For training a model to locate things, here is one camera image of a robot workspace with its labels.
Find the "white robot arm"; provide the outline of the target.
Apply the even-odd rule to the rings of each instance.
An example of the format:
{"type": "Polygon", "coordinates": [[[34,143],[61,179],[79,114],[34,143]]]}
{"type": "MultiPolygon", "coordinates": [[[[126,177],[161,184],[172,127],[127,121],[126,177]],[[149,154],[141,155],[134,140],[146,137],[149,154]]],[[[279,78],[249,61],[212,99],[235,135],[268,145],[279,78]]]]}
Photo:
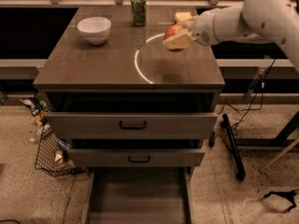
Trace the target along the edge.
{"type": "Polygon", "coordinates": [[[299,16],[290,0],[244,0],[240,6],[210,9],[178,21],[164,35],[169,50],[227,41],[274,43],[299,72],[299,16]]]}

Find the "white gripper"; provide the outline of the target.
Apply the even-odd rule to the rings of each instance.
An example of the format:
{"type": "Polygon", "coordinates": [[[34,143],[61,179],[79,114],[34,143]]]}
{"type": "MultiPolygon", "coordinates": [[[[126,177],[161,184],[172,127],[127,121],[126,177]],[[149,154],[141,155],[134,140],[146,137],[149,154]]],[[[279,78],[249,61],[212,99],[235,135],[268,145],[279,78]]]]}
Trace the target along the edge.
{"type": "Polygon", "coordinates": [[[218,8],[210,9],[198,16],[178,21],[177,25],[186,29],[168,29],[164,34],[164,46],[169,50],[187,49],[192,46],[195,40],[203,46],[219,44],[220,41],[216,36],[214,25],[214,20],[218,12],[218,8]]]}

